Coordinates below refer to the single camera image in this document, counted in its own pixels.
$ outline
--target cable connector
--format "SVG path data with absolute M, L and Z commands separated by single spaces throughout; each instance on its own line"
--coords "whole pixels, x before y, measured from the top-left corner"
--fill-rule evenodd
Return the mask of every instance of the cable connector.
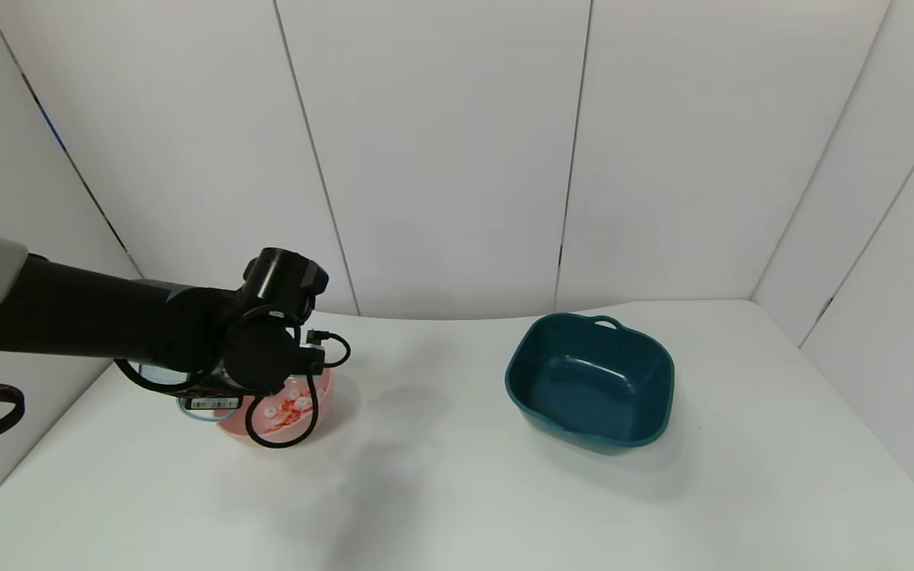
M 348 341 L 344 340 L 344 337 L 341 337 L 337 333 L 332 333 L 330 331 L 318 331 L 316 329 L 309 329 L 309 332 L 305 334 L 305 342 L 312 344 L 313 346 L 321 346 L 323 341 L 327 339 L 333 339 L 341 344 L 344 347 L 344 357 L 338 358 L 334 362 L 326 362 L 323 366 L 327 369 L 333 369 L 334 366 L 341 366 L 345 361 L 351 357 L 351 344 L 348 344 Z

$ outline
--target plastic basin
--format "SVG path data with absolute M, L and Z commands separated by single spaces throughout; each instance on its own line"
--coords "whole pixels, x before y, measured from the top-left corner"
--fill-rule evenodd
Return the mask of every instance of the plastic basin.
M 528 329 L 505 383 L 529 419 L 559 436 L 632 448 L 668 426 L 674 365 L 661 343 L 612 317 L 558 313 Z

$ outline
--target wall seam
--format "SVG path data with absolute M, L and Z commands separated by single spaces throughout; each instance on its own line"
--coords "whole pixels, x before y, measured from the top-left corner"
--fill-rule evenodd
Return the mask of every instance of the wall seam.
M 910 180 L 912 180 L 912 174 L 914 174 L 914 163 L 912 163 L 911 169 L 908 170 L 908 173 L 904 177 L 904 181 L 902 181 L 902 184 L 898 188 L 898 192 L 896 192 L 895 197 L 893 198 L 891 203 L 889 203 L 888 209 L 884 211 L 884 216 L 881 217 L 881 221 L 879 221 L 879 223 L 877 223 L 877 227 L 875 227 L 874 231 L 870 233 L 870 238 L 868 238 L 866 240 L 866 245 L 863 245 L 862 250 L 859 250 L 859 255 L 857 255 L 855 257 L 855 261 L 852 263 L 851 266 L 849 266 L 848 271 L 845 272 L 844 278 L 842 278 L 841 282 L 838 283 L 838 288 L 835 288 L 834 293 L 831 294 L 832 300 L 834 300 L 835 297 L 838 297 L 838 293 L 841 293 L 841 289 L 843 288 L 843 286 L 845 286 L 845 282 L 848 282 L 848 276 L 852 275 L 852 271 L 855 270 L 855 267 L 859 264 L 859 260 L 862 259 L 862 254 L 864 252 L 866 252 L 866 250 L 868 248 L 870 248 L 870 243 L 874 241 L 875 237 L 877 237 L 877 232 L 879 232 L 879 230 L 881 230 L 881 226 L 884 225 L 884 221 L 888 220 L 888 214 L 891 213 L 891 210 L 893 209 L 893 207 L 895 207 L 895 203 L 898 202 L 899 198 L 901 198 L 902 192 L 904 191 L 904 188 L 908 185 L 908 182 Z M 800 348 L 802 348 L 803 344 L 806 343 L 806 339 L 809 339 L 809 336 L 812 335 L 813 329 L 816 329 L 817 323 L 819 323 L 820 319 L 822 319 L 823 317 L 824 317 L 824 314 L 823 313 L 820 314 L 820 317 L 817 318 L 815 322 L 813 322 L 812 326 L 810 326 L 809 331 L 806 332 L 806 336 L 802 337 L 802 340 L 799 341 Z
M 83 177 L 83 173 L 80 172 L 79 167 L 76 166 L 76 161 L 73 160 L 72 155 L 69 155 L 69 149 L 66 148 L 65 143 L 62 141 L 62 137 L 59 135 L 58 131 L 55 130 L 55 125 L 52 123 L 52 119 L 48 116 L 48 112 L 44 111 L 44 107 L 40 104 L 40 99 L 37 97 L 37 92 L 33 90 L 32 84 L 26 74 L 23 73 L 23 68 L 19 65 L 19 60 L 16 59 L 16 54 L 13 51 L 12 46 L 10 46 L 10 41 L 6 39 L 5 33 L 2 31 L 2 26 L 0 26 L 0 39 L 5 45 L 7 52 L 10 54 L 10 58 L 13 60 L 13 65 L 16 66 L 16 71 L 19 72 L 19 76 L 23 80 L 23 84 L 26 86 L 26 91 L 30 94 L 30 98 L 33 99 L 35 105 L 40 110 L 40 116 L 44 119 L 44 123 L 47 124 L 48 129 L 51 129 L 52 135 L 55 137 L 55 142 L 59 145 L 59 148 L 62 149 L 63 155 L 66 156 L 67 162 L 69 162 L 69 167 L 76 173 L 76 178 L 79 178 L 80 185 L 83 185 L 83 190 L 86 191 L 87 196 L 90 196 L 91 201 L 94 203 L 94 207 L 98 209 L 98 213 L 101 213 L 101 218 L 104 218 L 105 224 L 108 224 L 108 229 L 112 231 L 112 236 L 115 237 L 115 241 L 119 243 L 119 247 L 122 248 L 122 251 L 126 254 L 126 257 L 129 258 L 129 263 L 133 265 L 133 269 L 136 270 L 136 273 L 139 274 L 142 278 L 145 278 L 143 272 L 140 270 L 136 264 L 136 260 L 133 259 L 129 253 L 129 249 L 126 248 L 126 243 L 122 241 L 122 237 L 119 236 L 119 232 L 115 230 L 115 225 L 112 224 L 112 221 L 109 220 L 108 214 L 105 214 L 105 210 L 101 207 L 101 202 L 98 202 L 97 196 L 94 196 L 94 192 L 90 190 L 90 185 L 86 183 L 86 178 Z
M 291 83 L 294 84 L 295 97 L 298 97 L 298 107 L 301 108 L 301 118 L 305 121 L 305 134 L 309 137 L 309 147 L 313 151 L 313 159 L 316 160 L 316 171 L 320 175 L 320 185 L 323 187 L 323 196 L 326 198 L 327 210 L 330 211 L 330 223 L 333 224 L 334 236 L 337 237 L 337 246 L 340 248 L 340 257 L 344 263 L 344 275 L 348 278 L 348 286 L 351 288 L 351 300 L 355 302 L 355 314 L 362 315 L 362 308 L 359 307 L 359 295 L 355 291 L 355 281 L 351 279 L 351 267 L 348 266 L 348 254 L 344 253 L 344 240 L 340 238 L 340 229 L 337 227 L 337 217 L 334 216 L 333 203 L 330 201 L 330 192 L 327 191 L 326 177 L 323 176 L 323 163 L 320 163 L 319 152 L 316 151 L 316 140 L 313 138 L 312 126 L 309 125 L 309 113 L 305 111 L 305 101 L 301 98 L 301 87 L 298 85 L 298 76 L 294 72 L 294 61 L 291 59 L 291 50 L 287 47 L 287 33 L 284 32 L 284 21 L 280 15 L 280 7 L 277 0 L 270 0 L 273 4 L 273 11 L 277 17 L 277 29 L 280 30 L 280 40 L 284 47 L 284 55 L 287 58 L 287 69 L 291 73 Z
M 563 272 L 563 246 L 566 245 L 566 215 L 570 211 L 570 185 L 574 181 L 574 158 L 577 155 L 577 134 L 581 123 L 581 102 L 584 100 L 584 74 L 587 73 L 587 51 L 591 44 L 591 16 L 594 15 L 594 0 L 588 2 L 587 28 L 584 32 L 584 55 L 581 58 L 581 83 L 577 89 L 577 115 L 574 117 L 574 140 L 570 146 L 570 170 L 566 173 L 566 200 L 563 202 L 563 230 L 559 234 L 559 259 L 555 263 L 555 290 L 552 292 L 552 311 L 559 303 L 559 276 Z
M 809 192 L 809 187 L 813 186 L 813 182 L 816 181 L 816 175 L 820 173 L 820 165 L 824 163 L 824 156 L 828 155 L 828 151 L 831 149 L 831 144 L 835 140 L 835 134 L 838 133 L 838 127 L 841 125 L 842 119 L 845 118 L 845 113 L 848 112 L 849 105 L 851 105 L 853 98 L 855 98 L 856 91 L 859 91 L 859 83 L 862 81 L 864 73 L 866 73 L 866 66 L 870 64 L 870 58 L 874 55 L 874 49 L 877 48 L 877 42 L 881 33 L 884 32 L 884 26 L 888 23 L 888 17 L 891 15 L 891 6 L 893 4 L 892 0 L 888 0 L 888 7 L 884 11 L 884 17 L 881 18 L 881 23 L 877 26 L 877 32 L 874 33 L 874 39 L 870 42 L 870 48 L 866 50 L 866 58 L 863 58 L 862 65 L 859 66 L 859 73 L 855 76 L 855 82 L 852 83 L 851 90 L 848 91 L 848 97 L 845 98 L 845 105 L 842 105 L 841 113 L 838 113 L 838 120 L 835 121 L 834 127 L 831 127 L 831 135 L 828 137 L 827 143 L 824 145 L 822 151 L 820 151 L 819 158 L 816 159 L 816 165 L 813 167 L 812 174 L 809 175 L 809 179 L 806 180 L 806 186 L 803 187 L 801 195 L 799 195 L 799 200 L 795 203 L 792 213 L 788 217 L 788 221 L 785 223 L 785 230 L 781 232 L 781 235 L 778 237 L 777 243 L 775 243 L 774 249 L 771 251 L 771 256 L 768 258 L 768 263 L 764 264 L 764 270 L 761 270 L 761 276 L 757 278 L 757 283 L 755 283 L 754 288 L 750 290 L 750 296 L 747 297 L 748 300 L 754 299 L 755 293 L 757 293 L 757 288 L 761 286 L 761 282 L 764 282 L 764 276 L 768 274 L 768 270 L 771 267 L 771 263 L 774 261 L 775 256 L 778 253 L 778 250 L 781 248 L 781 243 L 784 242 L 785 235 L 788 234 L 789 230 L 792 228 L 792 220 L 795 220 L 795 214 L 798 213 L 799 209 L 802 206 L 802 202 L 806 199 L 806 193 Z

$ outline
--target bowl handle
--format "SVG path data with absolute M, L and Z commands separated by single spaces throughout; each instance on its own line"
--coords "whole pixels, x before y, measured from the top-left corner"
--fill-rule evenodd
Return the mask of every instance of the bowl handle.
M 598 323 L 609 323 L 609 325 L 612 325 L 613 328 L 620 330 L 627 329 L 624 328 L 623 323 L 620 323 L 619 321 L 616 321 L 616 319 L 607 315 L 595 315 L 594 317 L 588 317 L 587 320 L 596 325 L 598 325 Z

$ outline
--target bowl rim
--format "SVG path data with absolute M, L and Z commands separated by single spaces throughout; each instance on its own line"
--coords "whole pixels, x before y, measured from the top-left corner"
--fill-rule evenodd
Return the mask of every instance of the bowl rim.
M 560 423 L 555 422 L 555 420 L 552 419 L 551 416 L 543 415 L 543 413 L 537 412 L 534 408 L 530 408 L 530 406 L 524 404 L 524 402 L 516 394 L 514 394 L 513 388 L 510 386 L 510 370 L 513 368 L 514 362 L 517 362 L 517 358 L 521 354 L 522 348 L 524 348 L 524 343 L 526 343 L 527 339 L 529 339 L 531 334 L 534 331 L 536 331 L 536 329 L 539 328 L 540 325 L 543 324 L 543 322 L 551 320 L 552 318 L 565 318 L 565 317 L 582 319 L 584 321 L 593 323 L 596 326 L 596 328 L 608 329 L 608 328 L 605 328 L 605 326 L 598 325 L 599 322 L 604 321 L 606 323 L 611 324 L 614 327 L 614 330 L 616 330 L 616 332 L 619 332 L 620 334 L 637 335 L 639 337 L 644 337 L 645 339 L 650 340 L 651 343 L 654 344 L 654 347 L 657 347 L 658 350 L 660 350 L 661 353 L 664 354 L 664 357 L 668 361 L 668 401 L 665 404 L 665 416 L 662 419 L 661 425 L 658 427 L 658 429 L 656 431 L 654 431 L 654 433 L 650 434 L 650 436 L 648 436 L 646 438 L 641 438 L 639 440 L 619 440 L 619 439 L 609 438 L 607 436 L 602 436 L 600 434 L 585 433 L 584 431 L 573 431 L 573 430 L 568 429 L 568 427 L 565 427 L 565 426 L 561 425 Z M 543 423 L 544 426 L 551 427 L 551 429 L 555 429 L 556 431 L 561 431 L 561 433 L 563 433 L 565 435 L 573 436 L 573 437 L 580 438 L 582 440 L 586 440 L 589 442 L 594 442 L 597 444 L 605 444 L 606 446 L 613 446 L 616 448 L 638 448 L 639 446 L 644 446 L 646 444 L 650 444 L 650 443 L 654 442 L 655 440 L 657 440 L 657 438 L 659 438 L 662 434 L 664 434 L 665 429 L 668 427 L 668 418 L 670 418 L 671 413 L 672 413 L 672 400 L 674 400 L 674 397 L 675 397 L 675 361 L 672 361 L 672 355 L 670 353 L 668 353 L 668 350 L 661 343 L 658 343 L 658 340 L 654 339 L 654 337 L 648 335 L 647 333 L 637 331 L 635 329 L 626 328 L 623 324 L 621 324 L 619 321 L 617 321 L 616 318 L 609 317 L 607 315 L 591 316 L 591 315 L 581 315 L 579 313 L 563 312 L 563 313 L 551 313 L 551 314 L 544 315 L 543 317 L 536 319 L 536 321 L 534 321 L 534 323 L 531 324 L 531 326 L 527 330 L 527 332 L 524 333 L 524 336 L 520 340 L 520 343 L 517 344 L 517 350 L 514 351 L 513 356 L 510 358 L 510 364 L 507 365 L 507 371 L 505 371 L 504 377 L 505 377 L 505 387 L 507 387 L 507 394 L 509 395 L 510 399 L 512 401 L 514 401 L 514 404 L 517 405 L 517 407 L 519 409 L 521 409 L 521 412 L 523 412 L 524 415 L 529 416 L 529 418 L 531 418 L 531 419 L 538 420 L 538 422 Z

